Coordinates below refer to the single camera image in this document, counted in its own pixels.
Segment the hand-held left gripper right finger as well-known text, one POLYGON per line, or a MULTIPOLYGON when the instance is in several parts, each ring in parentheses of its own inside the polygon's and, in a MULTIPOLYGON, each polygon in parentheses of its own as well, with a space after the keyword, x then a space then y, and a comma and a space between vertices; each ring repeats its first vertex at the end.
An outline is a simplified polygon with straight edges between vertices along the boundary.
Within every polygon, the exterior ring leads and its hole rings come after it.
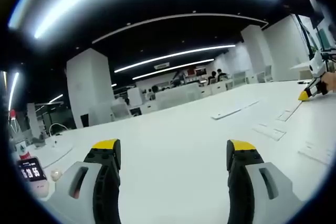
POLYGON ((287 223, 304 205, 292 181, 250 143, 228 140, 228 223, 287 223))

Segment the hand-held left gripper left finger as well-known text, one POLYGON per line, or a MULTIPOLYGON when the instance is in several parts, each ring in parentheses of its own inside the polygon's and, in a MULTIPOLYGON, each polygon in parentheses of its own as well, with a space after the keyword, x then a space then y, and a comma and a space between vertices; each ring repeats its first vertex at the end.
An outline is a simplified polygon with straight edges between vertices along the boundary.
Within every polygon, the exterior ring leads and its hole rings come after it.
POLYGON ((49 212, 60 223, 120 223, 120 168, 120 140, 96 143, 56 181, 49 212))

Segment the person's right hand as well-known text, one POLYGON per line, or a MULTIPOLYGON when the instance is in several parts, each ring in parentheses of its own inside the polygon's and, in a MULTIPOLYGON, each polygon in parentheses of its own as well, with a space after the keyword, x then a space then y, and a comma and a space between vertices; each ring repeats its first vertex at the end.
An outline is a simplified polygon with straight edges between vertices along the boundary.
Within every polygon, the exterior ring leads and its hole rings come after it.
POLYGON ((322 77, 321 81, 326 84, 328 91, 336 91, 336 73, 326 72, 322 77))

